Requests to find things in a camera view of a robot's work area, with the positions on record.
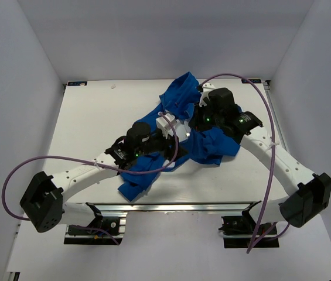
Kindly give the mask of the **blue zip jacket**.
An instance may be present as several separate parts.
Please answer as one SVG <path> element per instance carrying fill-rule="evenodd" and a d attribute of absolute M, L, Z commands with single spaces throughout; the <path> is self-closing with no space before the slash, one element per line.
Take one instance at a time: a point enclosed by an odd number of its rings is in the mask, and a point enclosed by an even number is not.
<path fill-rule="evenodd" d="M 155 109 L 139 119 L 139 122 L 146 122 L 151 129 L 156 129 L 155 119 L 159 112 L 170 112 L 181 121 L 192 116 L 194 103 L 198 103 L 201 94 L 196 87 L 199 82 L 192 73 L 173 80 L 167 90 L 159 96 L 160 103 Z M 203 165 L 220 165 L 223 156 L 235 156 L 240 145 L 233 139 L 226 136 L 219 128 L 211 128 L 208 131 L 196 132 L 191 130 L 187 140 L 179 144 L 179 148 L 187 150 L 187 154 L 173 162 L 164 169 L 164 172 L 172 172 L 189 159 Z M 158 152 L 147 156 L 140 156 L 132 171 L 148 171 L 160 169 L 168 164 L 168 161 Z M 123 184 L 118 191 L 128 201 L 136 199 L 140 193 L 147 190 L 158 177 L 158 173 L 151 174 L 121 174 Z"/>

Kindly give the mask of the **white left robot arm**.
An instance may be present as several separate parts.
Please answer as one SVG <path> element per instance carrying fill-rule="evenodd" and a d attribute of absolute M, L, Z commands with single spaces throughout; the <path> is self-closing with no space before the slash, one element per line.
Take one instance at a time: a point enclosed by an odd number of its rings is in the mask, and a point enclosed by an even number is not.
<path fill-rule="evenodd" d="M 54 175 L 35 174 L 20 205 L 39 233 L 66 224 L 77 225 L 94 234 L 103 223 L 101 211 L 92 203 L 71 203 L 69 199 L 93 184 L 134 167 L 145 156 L 156 154 L 170 161 L 180 159 L 187 151 L 169 132 L 152 130 L 149 124 L 136 122 L 91 165 L 80 165 Z"/>

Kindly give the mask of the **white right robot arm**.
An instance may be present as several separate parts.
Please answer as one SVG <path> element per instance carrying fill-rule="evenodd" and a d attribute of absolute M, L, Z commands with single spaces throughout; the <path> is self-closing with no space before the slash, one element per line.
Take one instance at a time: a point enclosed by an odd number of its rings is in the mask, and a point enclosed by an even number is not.
<path fill-rule="evenodd" d="M 253 113 L 239 110 L 227 88 L 200 87 L 200 101 L 194 107 L 190 127 L 204 132 L 219 128 L 235 143 L 252 153 L 266 168 L 274 165 L 274 177 L 287 195 L 267 203 L 257 202 L 243 212 L 243 228 L 254 234 L 265 223 L 287 222 L 300 228 L 329 203 L 331 178 L 316 174 L 277 146 Z"/>

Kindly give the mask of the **right corner label sticker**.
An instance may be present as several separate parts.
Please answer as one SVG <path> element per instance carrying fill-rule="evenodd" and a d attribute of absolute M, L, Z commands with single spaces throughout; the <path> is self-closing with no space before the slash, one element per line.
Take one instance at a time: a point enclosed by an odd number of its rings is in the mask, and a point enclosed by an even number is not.
<path fill-rule="evenodd" d="M 248 79 L 248 80 L 246 80 L 246 79 L 241 79 L 241 82 L 242 82 L 243 84 L 250 84 L 250 83 L 253 83 L 253 84 L 261 84 L 261 83 L 262 83 L 261 79 L 259 79 L 259 78 L 251 78 L 251 79 Z"/>

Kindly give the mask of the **corner label sticker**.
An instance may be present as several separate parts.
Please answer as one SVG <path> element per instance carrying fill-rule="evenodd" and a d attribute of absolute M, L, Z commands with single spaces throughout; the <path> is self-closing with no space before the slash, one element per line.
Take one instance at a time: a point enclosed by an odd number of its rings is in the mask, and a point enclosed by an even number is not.
<path fill-rule="evenodd" d="M 67 83 L 68 87 L 84 87 L 87 85 L 86 81 L 69 81 Z"/>
<path fill-rule="evenodd" d="M 241 79 L 241 82 L 242 82 L 243 84 L 250 84 L 250 83 L 253 83 L 253 84 L 261 84 L 261 83 L 262 83 L 261 79 L 259 79 L 259 78 L 251 78 L 251 79 L 248 79 L 248 80 L 246 80 L 246 79 Z"/>

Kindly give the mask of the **left corner label sticker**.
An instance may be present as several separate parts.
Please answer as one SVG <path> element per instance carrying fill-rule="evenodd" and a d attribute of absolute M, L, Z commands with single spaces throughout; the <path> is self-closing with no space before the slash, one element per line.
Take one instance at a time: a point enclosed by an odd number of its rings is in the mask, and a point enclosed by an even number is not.
<path fill-rule="evenodd" d="M 69 81 L 67 83 L 68 87 L 84 87 L 87 85 L 86 81 Z"/>

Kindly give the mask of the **aluminium right side rail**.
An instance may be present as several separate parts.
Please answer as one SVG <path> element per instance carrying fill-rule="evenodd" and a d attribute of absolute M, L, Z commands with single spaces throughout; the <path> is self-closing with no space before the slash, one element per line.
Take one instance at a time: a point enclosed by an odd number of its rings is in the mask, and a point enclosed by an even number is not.
<path fill-rule="evenodd" d="M 285 149 L 288 150 L 288 146 L 286 143 L 286 140 L 284 138 L 284 134 L 282 132 L 282 128 L 281 128 L 281 124 L 279 123 L 279 119 L 277 116 L 277 112 L 275 110 L 275 104 L 274 104 L 274 100 L 272 99 L 272 92 L 271 92 L 271 80 L 265 80 L 263 83 L 264 86 L 264 90 L 267 96 L 267 100 L 269 103 L 269 107 L 271 109 L 271 113 L 272 113 L 272 117 L 274 119 L 274 123 L 276 125 L 277 128 L 277 132 L 278 132 L 278 139 L 281 143 L 281 146 Z"/>

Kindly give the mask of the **aluminium rail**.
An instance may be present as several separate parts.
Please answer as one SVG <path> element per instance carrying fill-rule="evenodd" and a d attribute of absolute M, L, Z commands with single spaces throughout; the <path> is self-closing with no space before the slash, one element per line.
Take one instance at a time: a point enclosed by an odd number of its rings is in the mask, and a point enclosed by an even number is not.
<path fill-rule="evenodd" d="M 278 139 L 281 143 L 281 146 L 285 149 L 288 150 L 288 146 L 286 143 L 286 140 L 284 138 L 284 134 L 282 132 L 282 128 L 281 128 L 281 124 L 279 123 L 279 119 L 277 116 L 277 112 L 275 110 L 275 104 L 274 104 L 274 100 L 272 99 L 272 92 L 271 92 L 271 80 L 265 80 L 263 83 L 264 86 L 264 90 L 267 96 L 267 100 L 269 103 L 269 107 L 271 109 L 271 113 L 272 113 L 272 117 L 274 119 L 274 123 L 276 125 L 277 128 L 277 132 L 278 132 Z"/>
<path fill-rule="evenodd" d="M 251 202 L 237 203 L 174 203 L 174 204 L 98 204 L 94 205 L 101 211 L 240 211 L 247 208 Z"/>

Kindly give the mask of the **aluminium front rail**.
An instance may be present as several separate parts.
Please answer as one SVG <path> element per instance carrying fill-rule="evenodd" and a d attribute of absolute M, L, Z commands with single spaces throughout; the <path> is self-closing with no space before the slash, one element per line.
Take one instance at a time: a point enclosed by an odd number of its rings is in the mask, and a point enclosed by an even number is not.
<path fill-rule="evenodd" d="M 174 204 L 98 204 L 94 205 L 101 211 L 240 211 L 247 208 L 251 202 L 237 203 L 174 203 Z"/>

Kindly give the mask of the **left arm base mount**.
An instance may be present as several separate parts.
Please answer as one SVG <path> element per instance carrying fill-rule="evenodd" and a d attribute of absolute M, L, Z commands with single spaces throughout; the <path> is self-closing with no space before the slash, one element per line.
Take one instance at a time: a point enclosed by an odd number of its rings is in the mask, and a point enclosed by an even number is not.
<path fill-rule="evenodd" d="M 68 226 L 64 236 L 65 245 L 112 245 L 121 244 L 125 232 L 126 217 L 106 216 L 95 227 Z"/>

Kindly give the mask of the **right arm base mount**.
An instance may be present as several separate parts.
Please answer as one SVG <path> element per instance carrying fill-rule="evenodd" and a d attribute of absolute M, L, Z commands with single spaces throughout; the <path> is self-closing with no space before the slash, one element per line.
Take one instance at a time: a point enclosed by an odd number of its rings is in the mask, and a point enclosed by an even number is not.
<path fill-rule="evenodd" d="M 250 244 L 252 231 L 244 224 L 241 216 L 223 216 L 219 234 L 225 249 L 244 249 Z M 277 228 L 274 227 L 254 248 L 279 248 Z"/>

